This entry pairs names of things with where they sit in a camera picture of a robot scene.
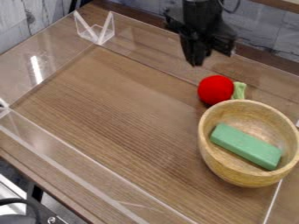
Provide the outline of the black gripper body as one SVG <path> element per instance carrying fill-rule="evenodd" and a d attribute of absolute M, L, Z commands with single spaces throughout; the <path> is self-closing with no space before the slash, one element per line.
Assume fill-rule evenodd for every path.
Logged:
<path fill-rule="evenodd" d="M 213 40 L 213 51 L 231 56 L 238 34 L 226 23 L 222 7 L 177 7 L 165 10 L 166 28 L 187 36 Z"/>

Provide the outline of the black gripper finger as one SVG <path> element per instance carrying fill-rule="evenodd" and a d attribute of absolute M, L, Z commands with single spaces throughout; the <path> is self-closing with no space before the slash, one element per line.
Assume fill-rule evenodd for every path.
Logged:
<path fill-rule="evenodd" d="M 186 60 L 194 67 L 199 67 L 206 58 L 206 45 L 198 38 L 185 34 L 181 34 L 181 42 Z"/>
<path fill-rule="evenodd" d="M 210 39 L 205 40 L 205 46 L 206 46 L 206 57 L 210 57 L 213 52 L 213 40 Z"/>

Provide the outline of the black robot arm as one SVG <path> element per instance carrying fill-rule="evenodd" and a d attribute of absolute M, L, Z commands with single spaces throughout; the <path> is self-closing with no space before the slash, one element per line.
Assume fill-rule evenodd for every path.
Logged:
<path fill-rule="evenodd" d="M 238 34 L 223 19 L 225 0 L 182 0 L 182 7 L 165 12 L 165 27 L 181 37 L 182 51 L 193 67 L 199 67 L 213 51 L 231 56 Z"/>

